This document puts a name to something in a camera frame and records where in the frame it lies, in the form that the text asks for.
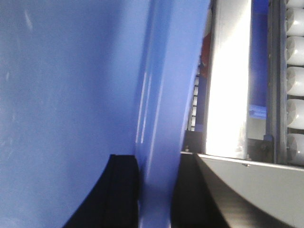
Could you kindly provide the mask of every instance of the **blue plastic surface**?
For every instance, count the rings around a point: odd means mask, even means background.
[[[169,227],[208,3],[0,2],[1,227],[61,227],[135,152],[140,226]]]
[[[208,0],[159,0],[151,7],[136,150],[143,174],[141,228],[170,227],[208,5]]]
[[[149,1],[0,3],[0,227],[60,228],[134,154]]]

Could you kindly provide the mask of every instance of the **metal bar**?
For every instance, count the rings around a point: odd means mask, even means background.
[[[287,162],[285,0],[271,0],[268,14],[268,94],[266,134],[274,139],[274,162]]]
[[[247,157],[252,0],[217,0],[213,30],[206,154]]]

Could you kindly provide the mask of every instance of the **blue plastic cover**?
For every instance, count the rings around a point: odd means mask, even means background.
[[[0,226],[59,228],[136,154],[169,227],[208,0],[0,1]]]

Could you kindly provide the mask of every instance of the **red object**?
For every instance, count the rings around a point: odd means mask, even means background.
[[[209,60],[210,60],[210,45],[211,45],[211,33],[203,39],[203,45],[201,48],[201,67],[200,67],[200,75],[207,78],[209,73]]]

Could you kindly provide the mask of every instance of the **white cylinder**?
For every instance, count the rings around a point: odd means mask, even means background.
[[[304,165],[304,135],[287,135],[288,162],[297,165]]]
[[[287,68],[287,94],[293,96],[304,96],[304,68]]]
[[[287,127],[304,129],[304,100],[287,100]]]
[[[295,66],[304,65],[304,38],[289,37],[286,41],[287,64]]]
[[[287,0],[287,8],[304,8],[304,0]]]
[[[286,19],[288,36],[304,36],[304,9],[288,9]]]

